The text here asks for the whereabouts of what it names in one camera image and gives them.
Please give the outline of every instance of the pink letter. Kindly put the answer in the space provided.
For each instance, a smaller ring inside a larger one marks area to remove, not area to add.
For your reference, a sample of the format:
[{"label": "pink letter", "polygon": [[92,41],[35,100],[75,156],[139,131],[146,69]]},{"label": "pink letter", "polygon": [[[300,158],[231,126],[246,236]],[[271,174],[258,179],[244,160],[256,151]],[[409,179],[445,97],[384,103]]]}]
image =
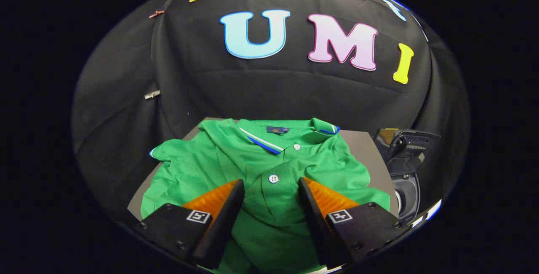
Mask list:
[{"label": "pink letter", "polygon": [[309,59],[320,63],[329,63],[333,56],[329,53],[329,44],[333,47],[339,63],[344,63],[354,47],[356,55],[350,63],[359,69],[373,71],[376,69],[374,62],[374,37],[378,30],[370,25],[358,23],[350,34],[346,35],[337,21],[328,15],[311,14],[308,18],[315,26],[314,51],[309,53]]}]

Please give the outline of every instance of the letter u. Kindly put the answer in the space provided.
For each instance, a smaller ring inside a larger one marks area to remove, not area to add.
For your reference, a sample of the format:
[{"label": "letter u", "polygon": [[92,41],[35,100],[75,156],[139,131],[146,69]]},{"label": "letter u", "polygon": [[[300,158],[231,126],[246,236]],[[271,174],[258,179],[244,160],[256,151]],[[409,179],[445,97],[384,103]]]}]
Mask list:
[{"label": "letter u", "polygon": [[285,46],[286,25],[285,19],[290,11],[268,10],[262,16],[269,19],[269,40],[263,44],[253,44],[248,38],[248,20],[254,14],[251,12],[238,12],[221,17],[221,24],[225,25],[225,45],[232,55],[241,59],[263,59],[277,54]]}]

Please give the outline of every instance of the green polo shirt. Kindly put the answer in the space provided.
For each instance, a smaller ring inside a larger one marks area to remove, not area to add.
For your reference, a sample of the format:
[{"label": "green polo shirt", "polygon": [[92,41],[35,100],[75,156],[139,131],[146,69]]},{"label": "green polo shirt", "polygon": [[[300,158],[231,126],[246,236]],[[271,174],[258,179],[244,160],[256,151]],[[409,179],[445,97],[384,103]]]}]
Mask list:
[{"label": "green polo shirt", "polygon": [[[146,218],[164,203],[183,205],[243,179],[245,198],[215,273],[306,273],[318,264],[298,198],[306,176],[360,205],[389,210],[389,194],[367,188],[370,175],[350,153],[339,127],[310,120],[205,120],[190,141],[172,139],[150,152],[163,162],[141,206]],[[286,128],[284,134],[273,128]]]}]

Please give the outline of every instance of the polo shirt collar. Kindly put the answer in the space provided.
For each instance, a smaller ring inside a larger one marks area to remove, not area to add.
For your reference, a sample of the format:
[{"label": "polo shirt collar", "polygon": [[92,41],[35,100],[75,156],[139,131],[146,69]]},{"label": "polo shirt collar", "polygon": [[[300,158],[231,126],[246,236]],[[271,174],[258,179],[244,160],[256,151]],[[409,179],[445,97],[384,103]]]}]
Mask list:
[{"label": "polo shirt collar", "polygon": [[[300,129],[301,132],[291,136],[290,134],[268,133],[266,126]],[[308,141],[312,144],[320,144],[327,138],[339,133],[341,128],[329,122],[312,118],[310,120],[245,120],[237,122],[237,127],[254,144],[278,155],[290,145],[298,141]]]}]

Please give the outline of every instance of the metal clip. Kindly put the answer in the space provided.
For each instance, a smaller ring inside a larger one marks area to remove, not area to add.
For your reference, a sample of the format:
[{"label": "metal clip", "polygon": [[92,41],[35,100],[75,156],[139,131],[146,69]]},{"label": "metal clip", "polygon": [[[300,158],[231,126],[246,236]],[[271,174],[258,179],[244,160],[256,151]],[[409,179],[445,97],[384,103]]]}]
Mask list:
[{"label": "metal clip", "polygon": [[161,90],[157,90],[155,92],[144,95],[144,99],[154,98],[156,96],[159,96],[160,94],[161,94]]},{"label": "metal clip", "polygon": [[156,11],[154,14],[150,15],[150,19],[152,19],[153,17],[156,17],[157,15],[161,15],[165,13],[165,11]]}]

